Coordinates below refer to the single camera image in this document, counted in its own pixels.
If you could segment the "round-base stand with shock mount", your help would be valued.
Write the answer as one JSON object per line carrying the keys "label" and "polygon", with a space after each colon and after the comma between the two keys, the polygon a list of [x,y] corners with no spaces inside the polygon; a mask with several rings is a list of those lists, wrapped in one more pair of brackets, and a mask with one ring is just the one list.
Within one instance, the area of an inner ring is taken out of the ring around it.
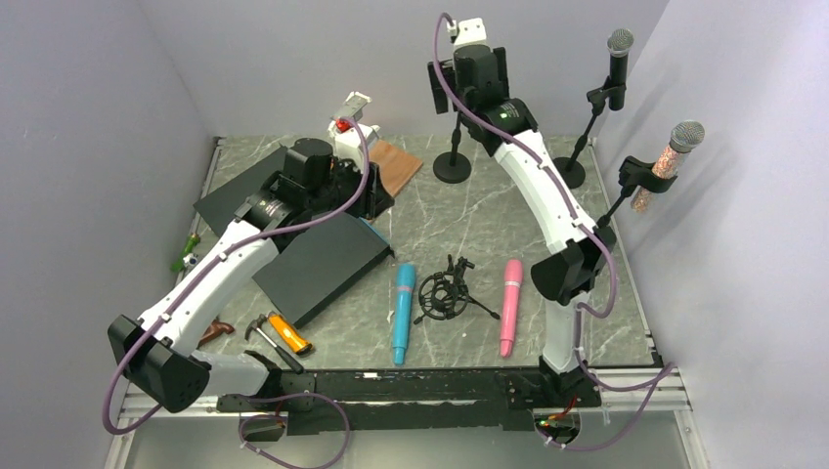
{"label": "round-base stand with shock mount", "polygon": [[456,124],[451,135],[451,148],[439,154],[433,162],[435,177],[446,184],[460,184],[466,181],[472,170],[470,160],[459,151],[461,141],[461,113],[456,113]]}

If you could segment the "blue microphone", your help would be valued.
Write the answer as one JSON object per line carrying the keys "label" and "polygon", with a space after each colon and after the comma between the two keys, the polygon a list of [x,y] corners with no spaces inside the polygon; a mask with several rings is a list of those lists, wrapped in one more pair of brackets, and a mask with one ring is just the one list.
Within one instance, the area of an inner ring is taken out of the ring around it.
{"label": "blue microphone", "polygon": [[406,359],[415,281],[415,266],[410,263],[401,264],[396,275],[396,302],[391,343],[392,361],[395,365],[403,365]]}

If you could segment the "dark grey rack unit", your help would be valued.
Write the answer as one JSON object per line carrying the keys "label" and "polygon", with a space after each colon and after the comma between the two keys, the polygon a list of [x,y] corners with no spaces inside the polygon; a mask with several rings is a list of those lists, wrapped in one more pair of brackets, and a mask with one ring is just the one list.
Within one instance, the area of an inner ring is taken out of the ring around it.
{"label": "dark grey rack unit", "polygon": [[[239,207],[253,198],[250,224],[265,229],[302,223],[339,207],[361,175],[351,160],[333,157],[330,144],[302,138],[280,147],[235,179],[199,200],[195,209],[221,235]],[[276,239],[278,256],[254,281],[295,327],[311,321],[394,251],[368,222],[366,189],[345,213],[305,232]]]}

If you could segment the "black tripod shock-mount stand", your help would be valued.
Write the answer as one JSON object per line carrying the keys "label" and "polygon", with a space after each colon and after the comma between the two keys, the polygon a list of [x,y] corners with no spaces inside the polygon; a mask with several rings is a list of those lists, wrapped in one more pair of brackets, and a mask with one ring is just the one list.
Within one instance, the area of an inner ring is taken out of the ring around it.
{"label": "black tripod shock-mount stand", "polygon": [[452,320],[462,314],[469,305],[481,308],[494,320],[501,316],[483,303],[476,300],[470,293],[465,281],[465,274],[473,270],[475,264],[465,257],[456,261],[448,255],[448,267],[441,272],[428,276],[419,286],[417,303],[421,314],[414,319],[413,324],[420,324],[426,318],[432,320]]}

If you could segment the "pink microphone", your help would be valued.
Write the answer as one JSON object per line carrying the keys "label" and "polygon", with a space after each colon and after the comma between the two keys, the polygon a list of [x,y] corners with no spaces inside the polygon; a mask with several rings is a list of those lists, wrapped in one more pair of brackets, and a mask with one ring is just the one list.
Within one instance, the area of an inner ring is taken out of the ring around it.
{"label": "pink microphone", "polygon": [[520,291],[523,283],[523,264],[510,259],[503,275],[502,319],[500,332],[500,356],[508,358],[515,342]]}

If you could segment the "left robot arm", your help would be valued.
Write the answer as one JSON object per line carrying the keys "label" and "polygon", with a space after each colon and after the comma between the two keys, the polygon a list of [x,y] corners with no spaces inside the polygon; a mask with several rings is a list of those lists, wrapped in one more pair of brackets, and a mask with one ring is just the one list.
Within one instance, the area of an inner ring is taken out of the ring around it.
{"label": "left robot arm", "polygon": [[221,355],[200,349],[208,326],[246,283],[277,258],[300,265],[284,274],[304,289],[335,269],[298,248],[314,235],[366,220],[394,203],[373,161],[335,155],[331,144],[300,138],[281,146],[278,166],[258,178],[239,200],[216,244],[172,291],[135,320],[116,318],[108,337],[120,374],[169,412],[203,395],[239,394],[258,410],[273,407],[281,383],[278,366],[242,352]]}

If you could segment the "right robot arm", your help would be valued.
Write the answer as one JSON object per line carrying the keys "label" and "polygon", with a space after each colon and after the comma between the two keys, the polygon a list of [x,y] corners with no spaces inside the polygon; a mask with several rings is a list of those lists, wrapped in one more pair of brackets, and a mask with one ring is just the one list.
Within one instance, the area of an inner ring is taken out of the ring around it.
{"label": "right robot arm", "polygon": [[545,149],[537,120],[509,93],[505,49],[462,46],[448,61],[428,63],[435,109],[454,108],[458,125],[479,143],[519,189],[538,223],[548,256],[531,269],[545,299],[545,346],[539,392],[563,405],[577,390],[583,366],[583,316],[607,317],[618,292],[616,235],[596,224],[566,186]]}

